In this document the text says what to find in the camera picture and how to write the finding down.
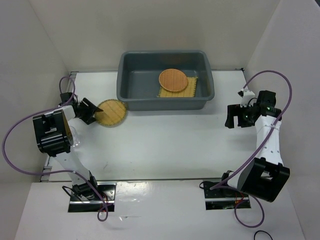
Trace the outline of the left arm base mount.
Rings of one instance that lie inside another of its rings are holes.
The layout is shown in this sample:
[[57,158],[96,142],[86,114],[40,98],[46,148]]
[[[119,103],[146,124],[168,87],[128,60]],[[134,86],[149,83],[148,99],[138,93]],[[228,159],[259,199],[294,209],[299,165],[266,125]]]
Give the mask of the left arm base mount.
[[[97,190],[101,194],[103,200],[107,203],[109,212],[115,211],[116,186],[116,182],[97,182]],[[94,198],[88,199],[84,196],[76,196],[73,190],[68,186],[63,185],[62,189],[69,196],[69,213],[98,212],[103,207],[103,202],[96,195],[94,195]]]

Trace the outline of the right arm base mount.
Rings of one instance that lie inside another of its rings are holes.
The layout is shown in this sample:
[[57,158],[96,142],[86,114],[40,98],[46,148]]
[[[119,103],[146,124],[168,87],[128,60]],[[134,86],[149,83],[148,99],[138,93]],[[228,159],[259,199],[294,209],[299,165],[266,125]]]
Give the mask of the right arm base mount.
[[250,209],[251,203],[249,196],[231,189],[217,188],[210,190],[211,187],[218,184],[219,180],[203,180],[199,188],[203,190],[205,209],[211,210],[234,210],[238,203],[239,209]]

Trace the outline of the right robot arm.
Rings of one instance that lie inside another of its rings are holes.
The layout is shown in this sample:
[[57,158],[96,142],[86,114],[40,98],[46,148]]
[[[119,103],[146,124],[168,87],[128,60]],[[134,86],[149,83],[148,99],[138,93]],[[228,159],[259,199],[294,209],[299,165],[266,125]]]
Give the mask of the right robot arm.
[[257,154],[233,178],[219,184],[220,193],[231,196],[236,190],[273,202],[290,177],[280,154],[281,110],[276,108],[275,92],[262,90],[258,95],[248,89],[238,92],[240,104],[228,105],[225,126],[233,129],[255,127]]

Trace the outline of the round green-rimmed bamboo tray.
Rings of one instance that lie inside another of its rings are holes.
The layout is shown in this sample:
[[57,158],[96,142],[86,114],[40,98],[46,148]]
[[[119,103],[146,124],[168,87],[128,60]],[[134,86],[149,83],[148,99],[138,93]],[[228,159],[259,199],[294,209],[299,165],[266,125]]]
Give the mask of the round green-rimmed bamboo tray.
[[98,105],[101,111],[94,114],[95,120],[102,126],[115,127],[127,116],[126,105],[117,99],[108,99]]

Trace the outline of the round orange bamboo tray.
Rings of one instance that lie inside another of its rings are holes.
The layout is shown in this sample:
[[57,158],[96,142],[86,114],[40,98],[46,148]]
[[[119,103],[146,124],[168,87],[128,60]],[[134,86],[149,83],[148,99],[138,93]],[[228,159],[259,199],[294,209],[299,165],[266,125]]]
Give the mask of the round orange bamboo tray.
[[174,68],[162,71],[159,74],[158,81],[160,86],[169,92],[180,92],[188,86],[187,76]]

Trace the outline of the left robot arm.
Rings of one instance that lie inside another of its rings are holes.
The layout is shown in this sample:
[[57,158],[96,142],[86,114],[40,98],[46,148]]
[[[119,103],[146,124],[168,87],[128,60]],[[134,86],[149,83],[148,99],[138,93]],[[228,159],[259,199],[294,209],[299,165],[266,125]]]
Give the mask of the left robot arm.
[[68,121],[79,118],[90,125],[96,121],[95,113],[102,113],[103,110],[87,98],[78,102],[71,92],[61,93],[60,99],[62,105],[58,109],[32,118],[37,147],[68,171],[73,194],[78,198],[94,200],[98,197],[100,188],[73,148],[74,136]]

